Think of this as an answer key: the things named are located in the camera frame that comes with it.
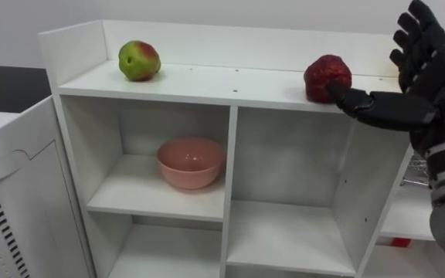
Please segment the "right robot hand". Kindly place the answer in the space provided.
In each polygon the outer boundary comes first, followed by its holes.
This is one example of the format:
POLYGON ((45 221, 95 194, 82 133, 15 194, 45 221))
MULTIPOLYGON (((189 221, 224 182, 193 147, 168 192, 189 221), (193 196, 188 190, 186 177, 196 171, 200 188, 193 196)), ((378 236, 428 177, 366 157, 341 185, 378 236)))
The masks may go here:
POLYGON ((413 149, 422 154, 445 143, 445 30, 422 1, 411 2, 398 24, 397 48, 389 55, 399 70, 398 93, 368 93, 337 81, 325 89, 357 121, 409 133, 413 149))

